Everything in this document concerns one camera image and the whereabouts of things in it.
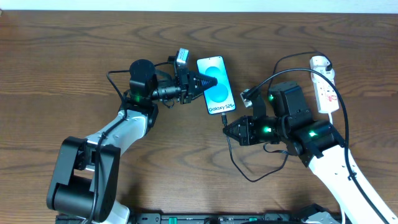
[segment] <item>wooden surface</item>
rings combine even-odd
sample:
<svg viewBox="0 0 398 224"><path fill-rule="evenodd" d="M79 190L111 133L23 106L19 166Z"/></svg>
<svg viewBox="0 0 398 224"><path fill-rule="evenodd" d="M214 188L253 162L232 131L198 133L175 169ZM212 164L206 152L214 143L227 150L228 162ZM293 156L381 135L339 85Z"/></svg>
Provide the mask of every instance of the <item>wooden surface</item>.
<svg viewBox="0 0 398 224"><path fill-rule="evenodd" d="M6 11L0 17L0 223L52 223L56 212L45 198L61 142L83 138L116 116L120 102L105 73L140 58L163 62L180 47L190 50L192 69L198 58L224 56L238 108L229 121L252 113L239 93L268 77L279 58L326 53L347 105L352 153L398 213L397 39L395 15ZM286 60L280 69L307 67L309 59ZM128 88L128 75L114 79ZM300 83L316 114L308 74L275 82L284 80ZM122 203L166 213L295 210L311 203L338 211L296 157L258 183L244 180L229 159L220 116L204 108L202 98L171 110L159 105L155 127L121 159ZM333 116L343 134L341 110ZM252 178L282 162L261 145L233 146Z"/></svg>

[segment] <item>power strip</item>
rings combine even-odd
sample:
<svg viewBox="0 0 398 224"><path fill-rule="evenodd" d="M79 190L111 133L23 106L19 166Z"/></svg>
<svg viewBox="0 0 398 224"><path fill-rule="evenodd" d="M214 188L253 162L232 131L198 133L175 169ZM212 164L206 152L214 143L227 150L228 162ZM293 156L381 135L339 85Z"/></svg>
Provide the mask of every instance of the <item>power strip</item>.
<svg viewBox="0 0 398 224"><path fill-rule="evenodd" d="M326 67L329 64L330 62L324 56L314 56L310 60L310 66L312 70L315 70L326 76L333 84L335 84L335 71L333 69L326 71ZM314 73L311 73L311 79L315 89L318 112L330 114L338 110L339 105L337 94L332 87L326 81L324 81L323 78Z"/></svg>

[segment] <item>blue circle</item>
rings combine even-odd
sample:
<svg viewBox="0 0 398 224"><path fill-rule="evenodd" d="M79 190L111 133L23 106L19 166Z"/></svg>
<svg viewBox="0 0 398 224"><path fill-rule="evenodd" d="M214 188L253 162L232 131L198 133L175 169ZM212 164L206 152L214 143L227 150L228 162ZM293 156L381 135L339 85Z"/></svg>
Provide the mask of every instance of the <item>blue circle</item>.
<svg viewBox="0 0 398 224"><path fill-rule="evenodd" d="M221 71L218 68L209 67L206 69L205 75L217 78L220 73ZM213 86L207 90L207 95L209 95L210 99L214 102L221 103L228 97L228 89L225 85L219 82L216 86Z"/></svg>

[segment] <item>blue phone screen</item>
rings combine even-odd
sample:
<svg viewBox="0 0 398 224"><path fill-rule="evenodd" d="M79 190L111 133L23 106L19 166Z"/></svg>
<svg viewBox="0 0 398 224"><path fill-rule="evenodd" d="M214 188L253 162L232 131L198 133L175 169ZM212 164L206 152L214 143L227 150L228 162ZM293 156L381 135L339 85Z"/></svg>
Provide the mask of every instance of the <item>blue phone screen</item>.
<svg viewBox="0 0 398 224"><path fill-rule="evenodd" d="M205 91L205 101L209 114L235 110L234 97L221 56L199 59L198 71L201 74L217 78L217 86Z"/></svg>

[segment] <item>black cable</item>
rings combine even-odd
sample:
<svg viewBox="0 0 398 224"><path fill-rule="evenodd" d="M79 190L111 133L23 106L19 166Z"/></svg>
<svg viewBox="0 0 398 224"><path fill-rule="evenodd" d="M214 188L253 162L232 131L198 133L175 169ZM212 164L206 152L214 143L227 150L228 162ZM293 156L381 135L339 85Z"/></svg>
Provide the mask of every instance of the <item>black cable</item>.
<svg viewBox="0 0 398 224"><path fill-rule="evenodd" d="M224 127L226 127L226 125L227 125L228 122L227 122L225 113L222 113L221 118L222 118L222 120L223 120ZM266 176L268 176L268 175L270 175L270 174L273 174L273 173L275 173L275 172L278 172L278 171L280 171L281 169L283 169L283 167L284 167L285 164L286 164L287 158L288 158L288 156L289 156L289 154L284 153L284 154L286 154L285 159L284 159L284 162L282 163L282 165L281 165L278 169L273 170L273 171L271 171L271 172L268 172L268 173L264 174L263 176L261 176L260 178L258 178L258 179L256 179L256 180L251 180L251 179L249 179L249 177L247 177L247 176L243 173L243 171L238 167L238 165L236 165L236 163L235 163L235 161L234 161L234 158L233 158L233 155L232 155L232 147L231 147L231 141L229 140L229 136L226 137L226 140L227 140L227 142L228 142L229 156L231 157L232 163L235 165L235 167L238 169L238 171L242 174L242 176L243 176L244 178L246 178L246 180L248 180L248 181L250 181L250 182L252 182L252 183L257 182L257 181L259 181L259 180L265 178Z"/></svg>
<svg viewBox="0 0 398 224"><path fill-rule="evenodd" d="M343 98L341 97L339 91L337 90L337 88L334 86L334 84L327 79L327 77L325 77L324 75L322 75L321 73L309 69L309 68L291 68L291 69L286 69L283 70L281 72L278 72L276 74L271 75L269 78L267 78L266 80L264 80L262 83L260 83L256 89L260 88L261 86L263 86L263 84L267 83L269 80L273 79L274 77L281 75L283 73L287 73L287 72L294 72L294 71L306 71L306 72L312 72L315 73L317 75L319 75L321 78L323 78L331 87L332 89L335 91L338 100L340 101L341 104L341 109L343 110L343 116L344 116L344 124L345 124L345 145L344 145L344 157L345 157L345 161L346 161L346 166L347 166L347 170L349 173L349 179L353 180L353 182L355 183L355 186L358 188L359 192L361 193L361 195L364 197L364 199L367 201L367 203L369 204L369 206L374 210L374 212L376 212L376 214L380 217L380 219L388 224L388 221L386 220L386 218L384 218L384 216L381 214L381 212L376 208L376 206L373 204L373 202L371 201L371 199L366 195L365 191L362 189L361 185L359 184L358 180L356 180L355 177L355 173L353 172L350 164L349 164L349 157L348 157L348 146L349 146L349 127L348 127L348 115L347 115L347 110L346 110L346 106L344 104Z"/></svg>
<svg viewBox="0 0 398 224"><path fill-rule="evenodd" d="M124 100L124 97L122 96L121 92L119 91L118 87L114 84L112 81L111 77L109 76L110 73L122 73L122 72L129 72L129 70L118 70L118 71L110 71L106 74L106 77L108 78L109 82L112 84L116 92L118 93L120 100L122 101L122 106L124 108L124 116L116 123L114 123L110 128L108 128L105 132L101 134L101 137L98 140L97 147L95 149L95 168L94 168L94 199L93 199L93 205L91 206L91 212L90 216L86 219L87 224L91 224L93 219L94 219L94 213L95 213L95 208L97 206L97 201L98 201L98 179L100 178L100 153L102 150L102 142L104 139L107 137L107 135L114 129L116 128L119 124L121 124L123 121L127 119L127 106L126 102Z"/></svg>
<svg viewBox="0 0 398 224"><path fill-rule="evenodd" d="M272 74L275 74L276 68L278 67L278 64L279 64L279 62L280 62L281 60L287 59L287 58L290 58L290 57L299 56L299 55L305 55L305 54L318 54L318 55L324 56L324 57L330 62L330 64L326 67L326 71L330 71L330 70L331 70L331 68L332 68L331 60L329 60L329 58L328 58L324 53L322 53L322 52L317 52L317 51L313 51L313 52L302 52L302 53L292 54L292 55L288 55L288 56L282 57L282 58L279 59L279 60L277 61L277 63L275 64L274 71L272 72ZM269 84L268 84L267 95L269 95L269 88L270 88L271 85L272 85L272 81L274 81L274 79L271 79L271 81L270 81Z"/></svg>
<svg viewBox="0 0 398 224"><path fill-rule="evenodd" d="M159 65L168 65L168 64L169 64L168 62L160 62L160 63L155 64L154 66L157 67Z"/></svg>

